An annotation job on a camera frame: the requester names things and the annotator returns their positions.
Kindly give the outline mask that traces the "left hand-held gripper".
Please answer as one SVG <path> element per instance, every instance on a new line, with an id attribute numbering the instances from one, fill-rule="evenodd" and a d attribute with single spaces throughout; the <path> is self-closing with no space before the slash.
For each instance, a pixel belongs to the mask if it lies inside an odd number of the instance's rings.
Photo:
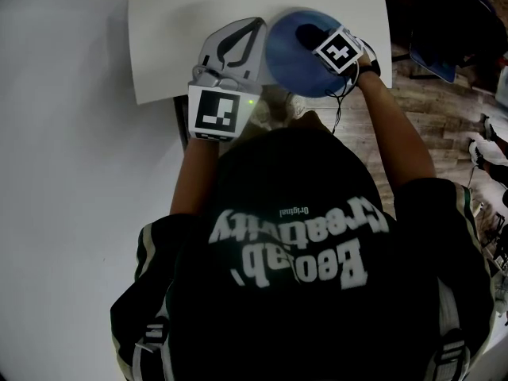
<path id="1" fill-rule="evenodd" d="M 266 35 L 264 19 L 250 17 L 206 38 L 188 83 L 191 137 L 235 141 L 241 135 L 262 94 L 256 80 Z"/>

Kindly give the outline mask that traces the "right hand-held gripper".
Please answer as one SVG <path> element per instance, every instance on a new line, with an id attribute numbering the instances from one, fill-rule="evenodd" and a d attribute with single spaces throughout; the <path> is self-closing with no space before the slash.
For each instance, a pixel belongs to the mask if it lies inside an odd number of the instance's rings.
<path id="1" fill-rule="evenodd" d="M 341 75 L 364 54 L 365 43 L 341 25 L 313 51 L 332 73 Z"/>

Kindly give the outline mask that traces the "dark blue cloth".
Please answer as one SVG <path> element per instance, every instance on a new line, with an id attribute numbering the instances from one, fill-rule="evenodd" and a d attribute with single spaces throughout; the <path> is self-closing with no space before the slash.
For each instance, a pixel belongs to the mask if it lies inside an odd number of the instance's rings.
<path id="1" fill-rule="evenodd" d="M 334 29 L 323 30 L 314 24 L 303 24 L 295 30 L 295 36 L 306 50 L 313 51 L 327 40 L 333 32 Z"/>

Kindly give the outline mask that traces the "big blue plate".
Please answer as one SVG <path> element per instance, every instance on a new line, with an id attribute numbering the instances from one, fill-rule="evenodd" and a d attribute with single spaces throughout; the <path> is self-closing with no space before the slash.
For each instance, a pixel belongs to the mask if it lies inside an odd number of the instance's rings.
<path id="1" fill-rule="evenodd" d="M 316 10 L 288 9 L 272 23 L 265 44 L 265 60 L 273 79 L 286 90 L 307 98 L 321 98 L 325 92 L 341 91 L 348 77 L 334 75 L 298 41 L 296 30 L 311 24 L 324 31 L 341 23 Z"/>

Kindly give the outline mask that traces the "person's right forearm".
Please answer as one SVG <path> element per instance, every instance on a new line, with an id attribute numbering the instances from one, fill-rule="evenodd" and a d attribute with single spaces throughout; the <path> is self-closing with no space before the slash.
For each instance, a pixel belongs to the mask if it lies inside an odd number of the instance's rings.
<path id="1" fill-rule="evenodd" d="M 359 88 L 391 189 L 397 191 L 416 179 L 434 178 L 436 171 L 429 150 L 383 81 L 368 75 Z"/>

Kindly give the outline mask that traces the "person's left forearm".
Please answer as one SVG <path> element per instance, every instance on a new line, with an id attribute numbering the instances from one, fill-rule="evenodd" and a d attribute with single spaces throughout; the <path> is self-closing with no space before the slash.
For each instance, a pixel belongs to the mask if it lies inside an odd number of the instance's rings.
<path id="1" fill-rule="evenodd" d="M 205 207 L 217 176 L 219 143 L 191 138 L 171 201 L 170 215 L 199 215 Z"/>

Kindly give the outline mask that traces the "black wristband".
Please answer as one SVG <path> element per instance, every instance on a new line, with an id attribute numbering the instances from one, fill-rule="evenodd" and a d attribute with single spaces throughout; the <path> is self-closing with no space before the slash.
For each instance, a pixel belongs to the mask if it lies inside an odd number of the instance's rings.
<path id="1" fill-rule="evenodd" d="M 381 70 L 377 60 L 373 60 L 369 63 L 359 64 L 356 85 L 360 87 L 368 75 L 376 75 L 377 78 L 381 76 Z"/>

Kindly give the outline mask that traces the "person's left shoe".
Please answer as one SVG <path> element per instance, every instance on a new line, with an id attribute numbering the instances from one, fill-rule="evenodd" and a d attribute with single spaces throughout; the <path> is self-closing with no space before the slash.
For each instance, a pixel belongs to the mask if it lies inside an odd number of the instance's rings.
<path id="1" fill-rule="evenodd" d="M 271 111 L 264 100 L 259 100 L 249 118 L 249 122 L 263 130 L 271 131 Z"/>

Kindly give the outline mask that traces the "person's right shoe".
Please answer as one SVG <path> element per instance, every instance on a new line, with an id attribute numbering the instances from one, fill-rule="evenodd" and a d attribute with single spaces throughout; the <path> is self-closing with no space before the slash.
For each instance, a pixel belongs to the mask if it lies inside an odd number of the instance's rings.
<path id="1" fill-rule="evenodd" d="M 306 112 L 306 101 L 301 96 L 289 93 L 285 101 L 285 107 L 290 118 L 298 119 Z"/>

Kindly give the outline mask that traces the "blue chair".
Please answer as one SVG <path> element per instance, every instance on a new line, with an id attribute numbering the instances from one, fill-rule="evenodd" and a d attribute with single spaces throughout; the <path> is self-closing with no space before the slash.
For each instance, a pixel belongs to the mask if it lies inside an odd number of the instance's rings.
<path id="1" fill-rule="evenodd" d="M 417 64 L 425 73 L 410 73 L 412 80 L 433 80 L 441 79 L 447 83 L 454 83 L 456 80 L 456 65 L 444 60 L 435 50 L 427 49 L 419 43 L 412 42 L 408 53 L 392 57 L 392 63 L 411 60 Z"/>

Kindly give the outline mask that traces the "black backpack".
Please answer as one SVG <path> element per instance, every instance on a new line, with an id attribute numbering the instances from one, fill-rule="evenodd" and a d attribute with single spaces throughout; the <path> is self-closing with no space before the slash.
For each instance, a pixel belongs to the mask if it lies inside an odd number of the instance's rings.
<path id="1" fill-rule="evenodd" d="M 420 0 L 411 20 L 412 42 L 464 68 L 508 51 L 508 32 L 487 0 Z"/>

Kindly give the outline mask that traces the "person in dark green shirt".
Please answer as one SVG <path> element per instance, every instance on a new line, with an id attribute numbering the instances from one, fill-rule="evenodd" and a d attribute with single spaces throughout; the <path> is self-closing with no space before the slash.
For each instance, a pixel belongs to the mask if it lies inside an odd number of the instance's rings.
<path id="1" fill-rule="evenodd" d="M 471 195 L 417 179 L 383 211 L 331 133 L 227 151 L 202 214 L 138 237 L 111 328 L 127 381 L 459 381 L 495 308 Z"/>

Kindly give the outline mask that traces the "metal equipment stand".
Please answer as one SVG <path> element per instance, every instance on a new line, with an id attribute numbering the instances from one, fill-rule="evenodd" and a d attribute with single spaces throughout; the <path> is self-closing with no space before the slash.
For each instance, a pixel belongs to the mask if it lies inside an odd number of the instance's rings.
<path id="1" fill-rule="evenodd" d="M 482 247 L 494 284 L 495 311 L 506 318 L 508 326 L 508 221 L 500 213 L 495 213 L 494 224 L 485 231 Z"/>

